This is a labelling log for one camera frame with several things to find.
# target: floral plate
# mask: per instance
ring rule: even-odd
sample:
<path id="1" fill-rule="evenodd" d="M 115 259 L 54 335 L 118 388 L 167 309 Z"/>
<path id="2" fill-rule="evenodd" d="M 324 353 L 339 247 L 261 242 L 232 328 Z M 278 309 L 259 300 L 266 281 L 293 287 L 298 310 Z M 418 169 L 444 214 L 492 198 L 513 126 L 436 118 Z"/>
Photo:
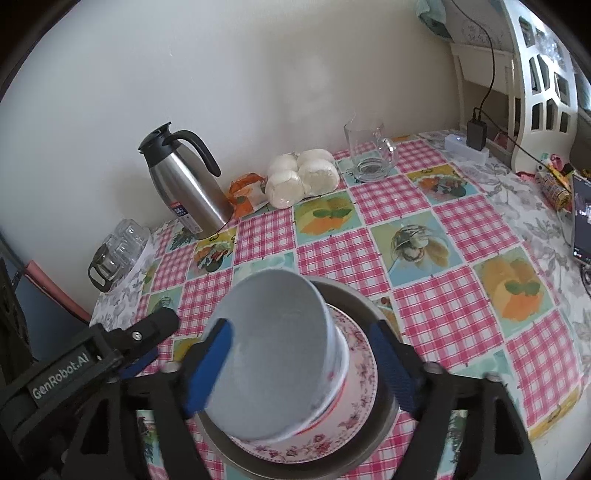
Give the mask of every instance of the floral plate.
<path id="1" fill-rule="evenodd" d="M 349 345 L 349 370 L 339 395 L 311 427 L 270 444 L 231 438 L 248 453 L 276 463 L 318 460 L 350 441 L 367 420 L 377 391 L 377 366 L 367 337 L 345 313 L 329 305 L 331 314 Z"/>

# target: power strip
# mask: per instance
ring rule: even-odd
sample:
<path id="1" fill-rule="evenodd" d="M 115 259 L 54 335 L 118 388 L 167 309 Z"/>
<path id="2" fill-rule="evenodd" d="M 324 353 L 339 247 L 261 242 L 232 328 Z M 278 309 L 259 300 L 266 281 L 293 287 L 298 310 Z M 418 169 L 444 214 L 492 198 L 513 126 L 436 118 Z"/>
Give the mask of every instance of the power strip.
<path id="1" fill-rule="evenodd" d="M 448 152 L 455 153 L 461 157 L 472 161 L 478 165 L 484 165 L 489 153 L 491 152 L 487 147 L 478 151 L 466 145 L 466 137 L 460 135 L 450 134 L 445 138 L 445 149 Z"/>

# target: phone screen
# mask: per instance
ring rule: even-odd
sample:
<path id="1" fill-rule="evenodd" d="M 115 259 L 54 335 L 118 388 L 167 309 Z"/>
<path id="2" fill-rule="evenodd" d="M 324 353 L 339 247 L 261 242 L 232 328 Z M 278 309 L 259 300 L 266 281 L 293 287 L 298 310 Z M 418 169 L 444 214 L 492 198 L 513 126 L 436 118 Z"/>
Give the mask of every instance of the phone screen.
<path id="1" fill-rule="evenodd" d="M 573 176 L 573 255 L 591 264 L 591 183 Z"/>

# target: table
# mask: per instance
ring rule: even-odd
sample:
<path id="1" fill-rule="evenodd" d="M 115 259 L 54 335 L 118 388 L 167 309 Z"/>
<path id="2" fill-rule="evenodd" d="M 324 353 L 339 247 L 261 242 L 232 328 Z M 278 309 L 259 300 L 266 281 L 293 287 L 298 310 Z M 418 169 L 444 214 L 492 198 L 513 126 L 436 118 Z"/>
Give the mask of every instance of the table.
<path id="1" fill-rule="evenodd" d="M 160 345 L 152 372 L 196 341 L 232 283 L 278 267 L 330 277 L 373 300 L 426 361 L 461 375 L 496 371 L 531 438 L 541 439 L 534 449 L 545 452 L 538 455 L 543 478 L 558 478 L 557 452 L 568 447 L 552 438 L 558 429 L 544 434 L 589 383 L 591 300 L 535 186 L 493 157 L 478 167 L 445 151 L 451 132 L 399 141 L 399 162 L 377 183 L 356 182 L 348 152 L 338 152 L 335 192 L 286 210 L 264 208 L 206 240 L 177 222 L 163 225 L 154 258 L 117 295 L 101 294 L 91 323 L 126 328 L 160 306 L 176 309 L 181 327 Z M 581 404 L 577 418 L 587 415 Z M 165 477 L 150 414 L 144 417 L 151 471 Z M 451 478 L 464 421 L 456 412 L 450 422 L 439 478 Z M 237 478 L 189 426 L 212 478 Z M 346 477 L 390 478 L 414 426 L 401 413 L 378 450 Z M 574 437 L 578 448 L 591 440 Z"/>

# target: metal basin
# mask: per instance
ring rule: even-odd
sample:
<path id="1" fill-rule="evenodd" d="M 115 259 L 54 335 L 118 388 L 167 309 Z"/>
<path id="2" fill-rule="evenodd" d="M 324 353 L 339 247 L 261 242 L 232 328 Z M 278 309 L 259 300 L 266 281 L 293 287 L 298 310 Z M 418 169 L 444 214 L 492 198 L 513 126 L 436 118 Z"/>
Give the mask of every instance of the metal basin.
<path id="1" fill-rule="evenodd" d="M 384 315 L 358 291 L 321 277 L 308 277 L 327 303 L 343 310 L 366 333 L 371 323 Z M 388 391 L 378 365 L 378 392 L 374 407 L 360 431 L 336 452 L 312 462 L 272 463 L 246 453 L 218 429 L 207 414 L 200 413 L 195 421 L 207 444 L 223 459 L 253 479 L 322 479 L 332 480 L 363 463 L 375 451 L 392 428 L 398 414 L 398 402 Z"/>

